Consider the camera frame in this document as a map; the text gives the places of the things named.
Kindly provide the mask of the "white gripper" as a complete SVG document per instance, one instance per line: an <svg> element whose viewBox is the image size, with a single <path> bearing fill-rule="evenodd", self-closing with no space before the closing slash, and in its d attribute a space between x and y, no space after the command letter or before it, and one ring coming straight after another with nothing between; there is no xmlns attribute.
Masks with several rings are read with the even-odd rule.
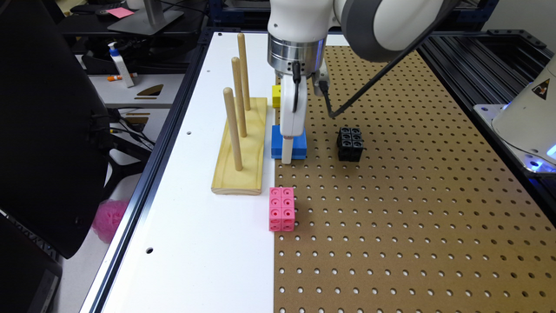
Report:
<svg viewBox="0 0 556 313"><path fill-rule="evenodd" d="M280 131L282 138L281 162L291 164L294 138L303 133L308 106L308 82L301 77L299 86L295 86L294 77L278 73L281 79Z"/></svg>

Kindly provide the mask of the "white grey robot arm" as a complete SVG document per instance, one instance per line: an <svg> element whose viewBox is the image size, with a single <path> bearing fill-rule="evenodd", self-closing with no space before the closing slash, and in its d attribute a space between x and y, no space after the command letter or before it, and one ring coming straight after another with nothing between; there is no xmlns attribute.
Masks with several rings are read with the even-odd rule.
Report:
<svg viewBox="0 0 556 313"><path fill-rule="evenodd" d="M268 63L281 79L281 160L305 127L308 80L320 83L328 31L341 28L352 51L370 62L396 64L456 6L451 0L272 0Z"/></svg>

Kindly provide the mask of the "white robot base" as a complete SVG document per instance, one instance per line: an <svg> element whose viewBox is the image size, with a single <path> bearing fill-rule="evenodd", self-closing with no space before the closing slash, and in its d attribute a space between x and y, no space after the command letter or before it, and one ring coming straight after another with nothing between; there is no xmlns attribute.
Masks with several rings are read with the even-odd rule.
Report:
<svg viewBox="0 0 556 313"><path fill-rule="evenodd" d="M555 172L554 59L512 102L473 109L526 170Z"/></svg>

